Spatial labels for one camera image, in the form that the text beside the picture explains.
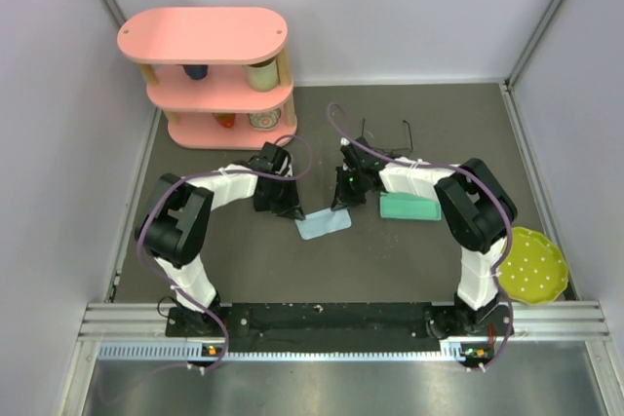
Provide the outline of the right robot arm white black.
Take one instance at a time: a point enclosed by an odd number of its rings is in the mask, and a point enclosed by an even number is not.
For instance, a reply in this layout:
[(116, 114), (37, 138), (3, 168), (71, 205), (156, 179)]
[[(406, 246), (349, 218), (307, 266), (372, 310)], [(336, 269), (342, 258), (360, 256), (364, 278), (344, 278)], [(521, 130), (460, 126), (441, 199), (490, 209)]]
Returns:
[(450, 166), (392, 158), (372, 150), (362, 137), (343, 138), (340, 152), (333, 210), (360, 206), (371, 191), (439, 205), (460, 246), (460, 280), (451, 307), (433, 306), (425, 313), (427, 328), (437, 338), (480, 332), (498, 305), (496, 264), (511, 249), (509, 234), (518, 213), (488, 166), (475, 158)]

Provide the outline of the blue grey glasses case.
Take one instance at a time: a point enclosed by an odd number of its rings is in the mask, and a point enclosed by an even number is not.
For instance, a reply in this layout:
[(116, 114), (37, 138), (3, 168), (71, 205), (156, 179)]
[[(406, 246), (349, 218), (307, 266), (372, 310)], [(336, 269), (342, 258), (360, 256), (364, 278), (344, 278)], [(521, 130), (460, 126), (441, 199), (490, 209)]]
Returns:
[(442, 209), (435, 200), (403, 193), (380, 194), (380, 216), (384, 219), (441, 221)]

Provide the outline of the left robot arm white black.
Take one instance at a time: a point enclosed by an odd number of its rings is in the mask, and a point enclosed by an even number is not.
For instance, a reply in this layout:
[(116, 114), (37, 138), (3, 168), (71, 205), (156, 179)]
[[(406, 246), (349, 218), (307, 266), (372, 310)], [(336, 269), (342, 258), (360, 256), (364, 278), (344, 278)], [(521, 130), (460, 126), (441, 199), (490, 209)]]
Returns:
[(138, 252), (155, 260), (175, 295), (170, 320), (179, 334), (197, 331), (207, 336), (224, 326), (201, 250), (212, 212), (245, 199), (253, 201), (257, 212), (305, 219), (293, 180), (293, 157), (286, 149), (266, 142), (248, 161), (202, 176), (166, 173), (136, 223)]

